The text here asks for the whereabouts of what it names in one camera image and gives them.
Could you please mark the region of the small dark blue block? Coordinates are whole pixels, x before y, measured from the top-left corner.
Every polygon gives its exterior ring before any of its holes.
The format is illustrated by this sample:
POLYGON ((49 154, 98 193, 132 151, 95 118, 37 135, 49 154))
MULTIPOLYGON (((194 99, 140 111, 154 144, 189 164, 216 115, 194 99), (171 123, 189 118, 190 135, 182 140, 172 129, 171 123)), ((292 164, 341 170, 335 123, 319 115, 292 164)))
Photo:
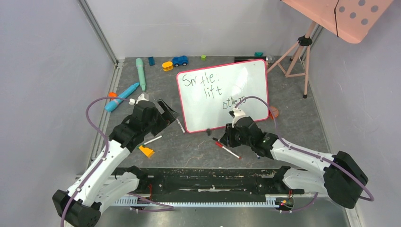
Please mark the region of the small dark blue block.
POLYGON ((148 62, 150 66, 154 66, 156 64, 154 57, 148 57, 148 62))

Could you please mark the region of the red capped white marker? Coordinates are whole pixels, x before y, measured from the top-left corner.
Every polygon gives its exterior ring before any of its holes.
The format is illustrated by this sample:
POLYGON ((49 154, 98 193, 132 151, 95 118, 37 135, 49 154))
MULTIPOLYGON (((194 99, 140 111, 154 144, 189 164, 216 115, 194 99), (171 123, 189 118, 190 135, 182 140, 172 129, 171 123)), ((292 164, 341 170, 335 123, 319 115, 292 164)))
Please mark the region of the red capped white marker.
POLYGON ((220 148, 224 149, 225 151, 227 151, 229 154, 231 154, 231 155, 234 156, 235 158, 237 158, 237 159, 242 159, 241 156, 239 156, 239 155, 235 154, 234 152, 232 152, 230 149, 228 149, 227 147, 225 147, 222 143, 220 143, 220 142, 218 142, 218 141, 215 141, 215 144, 216 144, 217 146, 219 146, 220 148))

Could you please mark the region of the yellow plastic wedge piece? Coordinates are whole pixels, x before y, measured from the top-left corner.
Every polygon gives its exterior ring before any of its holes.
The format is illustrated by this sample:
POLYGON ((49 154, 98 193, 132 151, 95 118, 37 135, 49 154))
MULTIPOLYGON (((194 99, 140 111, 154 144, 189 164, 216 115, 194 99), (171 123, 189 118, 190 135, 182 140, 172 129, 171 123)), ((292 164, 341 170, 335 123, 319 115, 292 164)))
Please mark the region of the yellow plastic wedge piece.
POLYGON ((139 150, 148 158, 151 158, 155 153, 154 150, 143 145, 139 146, 139 150))

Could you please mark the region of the purple capped white marker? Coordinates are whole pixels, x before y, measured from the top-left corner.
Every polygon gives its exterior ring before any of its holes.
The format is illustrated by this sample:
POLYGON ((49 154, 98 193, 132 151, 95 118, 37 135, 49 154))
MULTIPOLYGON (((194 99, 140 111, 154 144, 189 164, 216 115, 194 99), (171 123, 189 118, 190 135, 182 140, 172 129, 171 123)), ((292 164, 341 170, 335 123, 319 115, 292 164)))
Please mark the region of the purple capped white marker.
POLYGON ((183 125, 181 124, 180 120, 179 120, 179 119, 176 119, 176 121, 177 121, 177 123, 178 123, 178 125, 179 125, 181 131, 185 134, 185 133, 186 133, 186 130, 184 129, 184 127, 183 127, 183 125))

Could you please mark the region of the yellow toy piece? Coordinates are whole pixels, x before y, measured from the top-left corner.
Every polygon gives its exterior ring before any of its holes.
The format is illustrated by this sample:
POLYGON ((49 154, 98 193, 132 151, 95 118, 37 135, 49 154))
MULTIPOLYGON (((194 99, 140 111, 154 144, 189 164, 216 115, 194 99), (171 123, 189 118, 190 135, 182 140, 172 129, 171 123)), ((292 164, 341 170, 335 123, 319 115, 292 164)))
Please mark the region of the yellow toy piece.
POLYGON ((172 61, 166 61, 162 64, 163 71, 170 71, 174 68, 174 64, 172 61))

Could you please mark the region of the pink perforated panel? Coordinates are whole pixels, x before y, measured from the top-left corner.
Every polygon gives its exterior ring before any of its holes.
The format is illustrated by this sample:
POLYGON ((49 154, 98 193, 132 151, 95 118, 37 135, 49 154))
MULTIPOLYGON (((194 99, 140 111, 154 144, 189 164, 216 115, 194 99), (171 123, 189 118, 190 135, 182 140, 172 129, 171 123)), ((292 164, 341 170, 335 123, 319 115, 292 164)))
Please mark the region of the pink perforated panel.
POLYGON ((283 0, 351 44, 360 43, 393 0, 283 0))

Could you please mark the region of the green capped white marker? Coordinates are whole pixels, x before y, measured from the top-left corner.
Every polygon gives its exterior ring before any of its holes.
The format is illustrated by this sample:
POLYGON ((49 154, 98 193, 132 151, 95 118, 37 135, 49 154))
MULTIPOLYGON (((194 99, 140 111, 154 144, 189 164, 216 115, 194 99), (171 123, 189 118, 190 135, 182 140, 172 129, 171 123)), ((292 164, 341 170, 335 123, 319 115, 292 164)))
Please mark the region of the green capped white marker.
POLYGON ((154 142, 154 141, 156 141, 156 140, 158 140, 158 139, 160 139, 160 138, 162 138, 162 137, 163 137, 162 135, 159 135, 159 136, 157 136, 157 137, 154 137, 154 138, 152 138, 152 139, 149 140, 149 141, 146 141, 146 142, 144 142, 144 143, 141 143, 141 144, 139 145, 139 147, 140 147, 140 146, 146 146, 147 144, 152 143, 152 142, 154 142))

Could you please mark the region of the orange toy brick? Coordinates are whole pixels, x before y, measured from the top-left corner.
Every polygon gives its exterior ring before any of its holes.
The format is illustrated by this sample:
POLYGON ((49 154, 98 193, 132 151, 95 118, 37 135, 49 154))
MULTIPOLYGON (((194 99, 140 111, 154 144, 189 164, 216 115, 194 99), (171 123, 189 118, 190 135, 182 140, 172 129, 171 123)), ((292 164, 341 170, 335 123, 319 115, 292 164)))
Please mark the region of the orange toy brick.
POLYGON ((269 112, 270 112, 270 118, 272 120, 276 119, 279 115, 279 110, 274 106, 270 106, 269 112))

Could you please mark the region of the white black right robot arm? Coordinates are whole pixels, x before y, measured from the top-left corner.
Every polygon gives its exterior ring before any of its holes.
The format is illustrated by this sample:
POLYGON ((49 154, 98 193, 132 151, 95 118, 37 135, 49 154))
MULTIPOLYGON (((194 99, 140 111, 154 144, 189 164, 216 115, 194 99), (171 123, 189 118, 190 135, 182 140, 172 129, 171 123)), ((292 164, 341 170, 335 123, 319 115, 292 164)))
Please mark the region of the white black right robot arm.
POLYGON ((281 167, 274 178, 273 187, 279 193, 323 193, 337 204, 353 209, 368 183, 367 175, 350 154, 339 151, 333 155, 296 146, 274 133, 263 132, 251 117, 226 124, 218 141, 231 148, 249 146, 260 157, 294 165, 281 167))

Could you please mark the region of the clear round ball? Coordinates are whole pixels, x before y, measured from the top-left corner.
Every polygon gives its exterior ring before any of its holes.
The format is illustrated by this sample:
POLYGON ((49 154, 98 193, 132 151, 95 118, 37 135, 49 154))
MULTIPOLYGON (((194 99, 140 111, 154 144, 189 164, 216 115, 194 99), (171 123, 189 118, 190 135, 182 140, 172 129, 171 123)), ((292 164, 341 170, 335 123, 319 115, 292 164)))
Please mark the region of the clear round ball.
POLYGON ((266 55, 265 56, 265 60, 268 64, 272 64, 275 62, 275 56, 273 55, 266 55))

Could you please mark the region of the pink framed whiteboard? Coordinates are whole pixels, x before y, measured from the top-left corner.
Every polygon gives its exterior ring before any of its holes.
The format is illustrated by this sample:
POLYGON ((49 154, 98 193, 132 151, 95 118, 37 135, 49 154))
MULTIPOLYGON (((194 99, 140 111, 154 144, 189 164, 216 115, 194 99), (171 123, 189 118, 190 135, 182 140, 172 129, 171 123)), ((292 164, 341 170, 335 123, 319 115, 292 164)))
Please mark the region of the pink framed whiteboard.
POLYGON ((262 59, 229 63, 177 74, 185 129, 189 133, 224 128, 235 106, 254 121, 268 119, 266 62, 262 59))

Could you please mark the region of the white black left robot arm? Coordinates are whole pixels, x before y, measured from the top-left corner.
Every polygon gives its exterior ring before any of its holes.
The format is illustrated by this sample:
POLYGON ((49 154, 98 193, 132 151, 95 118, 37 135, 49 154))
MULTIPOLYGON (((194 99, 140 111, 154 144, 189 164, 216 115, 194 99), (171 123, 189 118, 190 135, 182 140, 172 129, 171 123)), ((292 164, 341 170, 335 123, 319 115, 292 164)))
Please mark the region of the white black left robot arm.
POLYGON ((177 119, 178 113, 163 99, 157 101, 163 112, 142 96, 130 99, 129 104, 133 106, 132 113, 115 126, 109 136, 100 132, 105 146, 84 174, 66 191, 54 193, 52 201, 61 218, 60 226, 69 223, 74 227, 94 227, 101 215, 122 196, 148 188, 146 173, 134 166, 110 184, 105 185, 105 182, 143 143, 146 135, 159 134, 177 119))

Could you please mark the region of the small orange toy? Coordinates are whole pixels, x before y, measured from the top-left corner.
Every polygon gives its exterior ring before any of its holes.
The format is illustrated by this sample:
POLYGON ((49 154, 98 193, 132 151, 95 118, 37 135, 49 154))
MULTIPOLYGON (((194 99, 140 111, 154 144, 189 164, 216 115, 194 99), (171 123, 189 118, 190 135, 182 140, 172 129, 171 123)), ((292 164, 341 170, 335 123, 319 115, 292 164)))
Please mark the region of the small orange toy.
POLYGON ((115 93, 115 92, 109 92, 109 93, 108 93, 108 96, 109 96, 109 97, 117 97, 118 94, 115 93))

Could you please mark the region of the blue toy car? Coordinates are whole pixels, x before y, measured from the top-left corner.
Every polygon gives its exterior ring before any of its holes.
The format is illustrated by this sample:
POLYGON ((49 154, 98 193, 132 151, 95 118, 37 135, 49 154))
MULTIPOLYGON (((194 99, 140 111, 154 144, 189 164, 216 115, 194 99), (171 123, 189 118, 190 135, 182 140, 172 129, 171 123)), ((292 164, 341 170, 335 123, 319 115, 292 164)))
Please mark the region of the blue toy car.
POLYGON ((172 58, 172 63, 174 67, 179 67, 179 66, 186 66, 189 64, 188 57, 185 55, 182 56, 176 56, 172 58))

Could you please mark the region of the blue toy stick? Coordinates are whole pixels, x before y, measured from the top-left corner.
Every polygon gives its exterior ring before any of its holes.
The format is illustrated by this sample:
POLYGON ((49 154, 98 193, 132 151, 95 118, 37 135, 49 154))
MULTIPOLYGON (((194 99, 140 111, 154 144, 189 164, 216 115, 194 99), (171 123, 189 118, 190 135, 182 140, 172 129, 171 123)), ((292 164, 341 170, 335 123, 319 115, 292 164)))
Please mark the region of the blue toy stick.
POLYGON ((105 110, 107 112, 112 112, 122 101, 131 95, 139 87, 139 82, 131 85, 117 97, 111 97, 111 100, 105 105, 105 110))

